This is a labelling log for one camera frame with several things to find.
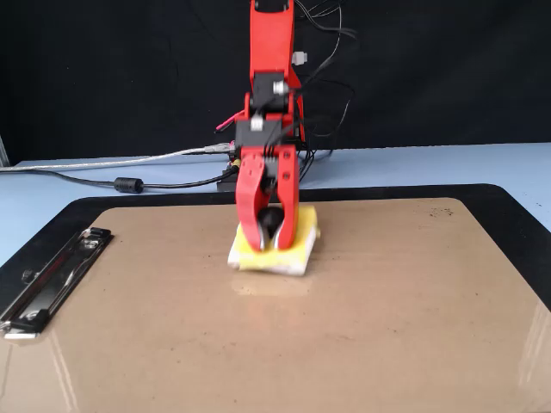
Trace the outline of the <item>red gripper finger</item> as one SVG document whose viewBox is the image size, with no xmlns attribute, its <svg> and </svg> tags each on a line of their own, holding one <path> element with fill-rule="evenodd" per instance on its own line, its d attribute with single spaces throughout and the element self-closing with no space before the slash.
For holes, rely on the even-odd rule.
<svg viewBox="0 0 551 413">
<path fill-rule="evenodd" d="M 257 215 L 268 205 L 269 196 L 262 190 L 265 162 L 260 147 L 241 150 L 241 163 L 235 192 L 239 223 L 248 244 L 256 251 L 265 249 L 264 231 Z"/>
<path fill-rule="evenodd" d="M 299 213 L 299 165 L 294 145 L 277 145 L 277 198 L 283 210 L 283 221 L 276 233 L 275 246 L 289 249 L 294 243 Z"/>
</svg>

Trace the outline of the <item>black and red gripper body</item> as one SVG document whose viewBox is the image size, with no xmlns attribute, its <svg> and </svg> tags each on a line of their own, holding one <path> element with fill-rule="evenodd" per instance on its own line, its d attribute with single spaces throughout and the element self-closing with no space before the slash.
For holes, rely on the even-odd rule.
<svg viewBox="0 0 551 413">
<path fill-rule="evenodd" d="M 253 131 L 250 120 L 236 121 L 235 147 L 237 149 L 251 146 L 270 146 L 298 143 L 298 138 L 294 133 L 282 134 L 284 130 L 283 122 L 278 120 L 264 120 L 261 130 Z"/>
</svg>

